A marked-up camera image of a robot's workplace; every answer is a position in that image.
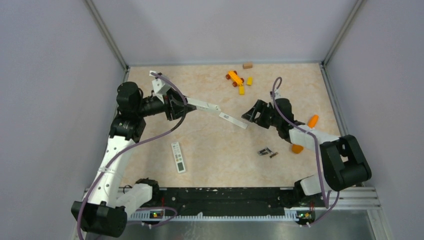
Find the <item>white remote control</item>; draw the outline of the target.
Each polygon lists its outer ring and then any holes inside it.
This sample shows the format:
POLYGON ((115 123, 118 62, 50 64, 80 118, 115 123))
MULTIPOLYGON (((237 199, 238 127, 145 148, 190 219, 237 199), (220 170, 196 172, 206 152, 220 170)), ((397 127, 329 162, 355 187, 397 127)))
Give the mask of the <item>white remote control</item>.
POLYGON ((197 110, 208 112, 208 113, 214 113, 214 114, 221 113, 221 108, 219 105, 212 104, 212 103, 205 102, 198 99, 194 99, 191 97, 187 97, 186 101, 188 105, 194 106, 197 110))

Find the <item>white remote battery cover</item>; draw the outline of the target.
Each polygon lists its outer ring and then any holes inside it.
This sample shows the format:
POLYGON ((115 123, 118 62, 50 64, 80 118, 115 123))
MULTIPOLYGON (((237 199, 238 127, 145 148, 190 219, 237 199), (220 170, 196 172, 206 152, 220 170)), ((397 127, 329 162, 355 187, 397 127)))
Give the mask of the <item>white remote battery cover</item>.
POLYGON ((218 116, 220 118, 222 118, 222 119, 224 119, 224 120, 226 120, 226 121, 228 121, 228 122, 230 122, 230 123, 232 123, 232 124, 234 124, 234 125, 242 128, 242 129, 244 129, 244 130, 246 130, 247 127, 248 127, 248 124, 246 124, 246 123, 244 123, 244 122, 242 122, 242 121, 240 121, 240 120, 238 120, 238 119, 236 119, 236 118, 234 118, 234 117, 232 117, 232 116, 230 116, 230 115, 228 115, 228 114, 226 114, 224 112, 221 112, 218 116))

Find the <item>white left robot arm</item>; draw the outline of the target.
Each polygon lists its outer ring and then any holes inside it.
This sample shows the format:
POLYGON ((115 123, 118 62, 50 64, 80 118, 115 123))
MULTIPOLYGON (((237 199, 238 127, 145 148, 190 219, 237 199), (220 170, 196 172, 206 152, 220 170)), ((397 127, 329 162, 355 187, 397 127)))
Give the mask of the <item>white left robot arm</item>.
POLYGON ((154 86, 164 88, 162 96, 153 91, 144 97, 134 82, 125 82, 117 88, 118 113, 110 126, 107 147, 96 177, 81 201, 75 201, 71 213, 77 223, 77 236, 83 240, 87 233, 120 237, 128 218, 146 204, 154 207, 160 202, 159 186, 155 180, 135 183, 129 192, 118 196, 118 190, 133 148, 171 133, 170 130, 149 139, 141 136, 146 127, 145 118, 164 113, 169 121, 178 120, 178 128, 196 106, 181 96, 172 85, 156 79, 154 86))

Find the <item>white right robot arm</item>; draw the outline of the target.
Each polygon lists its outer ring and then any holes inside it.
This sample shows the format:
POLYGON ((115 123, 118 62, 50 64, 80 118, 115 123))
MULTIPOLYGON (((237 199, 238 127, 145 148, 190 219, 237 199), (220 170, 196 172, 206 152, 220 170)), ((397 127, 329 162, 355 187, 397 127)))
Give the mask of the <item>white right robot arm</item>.
POLYGON ((356 137, 331 135, 295 120, 286 98, 278 98, 275 103, 259 99, 241 117, 265 129, 274 127, 281 139, 315 152, 321 172, 295 182, 293 200, 299 206, 307 206, 315 194, 338 192, 372 177, 356 137))

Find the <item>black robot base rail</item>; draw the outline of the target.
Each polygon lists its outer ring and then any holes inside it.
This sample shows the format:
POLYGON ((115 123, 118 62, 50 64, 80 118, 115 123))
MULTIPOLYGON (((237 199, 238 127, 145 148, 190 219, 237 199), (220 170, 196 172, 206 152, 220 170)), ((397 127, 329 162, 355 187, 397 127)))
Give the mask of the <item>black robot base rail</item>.
POLYGON ((324 207, 319 194, 304 196, 292 187, 168 187, 153 191, 142 205, 175 209, 177 216, 261 217, 282 216, 295 207, 324 207))

